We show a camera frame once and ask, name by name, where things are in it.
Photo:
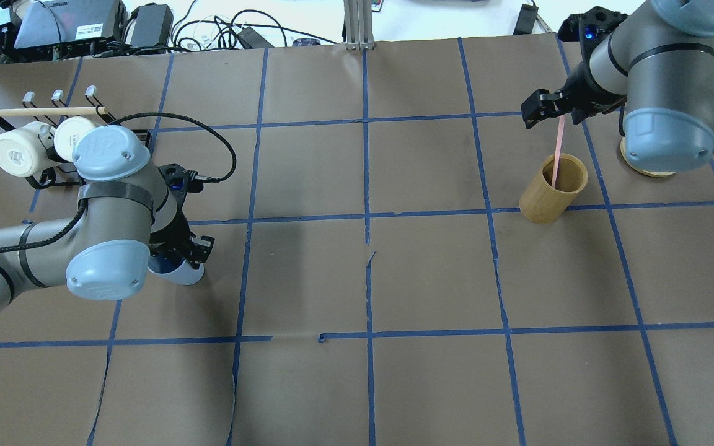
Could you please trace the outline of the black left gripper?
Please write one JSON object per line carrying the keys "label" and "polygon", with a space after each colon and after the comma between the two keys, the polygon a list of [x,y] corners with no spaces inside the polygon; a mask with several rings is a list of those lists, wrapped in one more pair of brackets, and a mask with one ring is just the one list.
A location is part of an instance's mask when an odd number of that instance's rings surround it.
{"label": "black left gripper", "polygon": [[198,237],[190,230],[189,221],[182,212],[187,194],[202,192],[203,181],[196,170],[179,164],[158,167],[167,185],[167,195],[154,212],[148,248],[151,256],[191,260],[191,265],[201,266],[209,259],[214,237]]}

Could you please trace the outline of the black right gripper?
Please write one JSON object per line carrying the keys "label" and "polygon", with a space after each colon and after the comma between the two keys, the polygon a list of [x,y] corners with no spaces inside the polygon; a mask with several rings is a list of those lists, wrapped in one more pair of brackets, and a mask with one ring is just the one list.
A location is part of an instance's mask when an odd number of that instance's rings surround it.
{"label": "black right gripper", "polygon": [[572,123],[578,125],[598,113],[608,114],[626,104],[626,96],[601,87],[589,68],[593,51],[601,43],[609,43],[612,32],[627,18],[624,12],[593,7],[582,14],[570,14],[558,29],[561,42],[579,42],[583,61],[569,74],[559,92],[534,90],[521,104],[521,118],[526,129],[539,122],[558,118],[569,110]]}

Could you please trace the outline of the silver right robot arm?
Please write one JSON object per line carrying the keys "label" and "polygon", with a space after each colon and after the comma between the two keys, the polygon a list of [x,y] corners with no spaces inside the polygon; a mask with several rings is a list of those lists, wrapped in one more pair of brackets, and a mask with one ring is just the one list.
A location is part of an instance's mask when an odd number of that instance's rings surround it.
{"label": "silver right robot arm", "polygon": [[516,214],[521,185],[546,144],[532,125],[624,109],[635,167],[691,170],[714,155],[714,49],[645,2],[583,61],[563,65],[563,38],[382,42],[368,51],[325,45],[265,49],[250,163],[249,221],[354,220],[366,242],[379,219]]}

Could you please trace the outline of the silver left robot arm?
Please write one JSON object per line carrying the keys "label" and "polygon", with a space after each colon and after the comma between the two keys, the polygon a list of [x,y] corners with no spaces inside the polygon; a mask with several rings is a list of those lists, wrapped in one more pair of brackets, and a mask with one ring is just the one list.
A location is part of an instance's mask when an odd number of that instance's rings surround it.
{"label": "silver left robot arm", "polygon": [[133,131],[92,129],[72,161],[84,180],[74,217],[0,229],[0,313],[20,294],[53,286],[118,301],[138,294],[148,272],[181,285],[201,279],[214,239],[191,232]]}

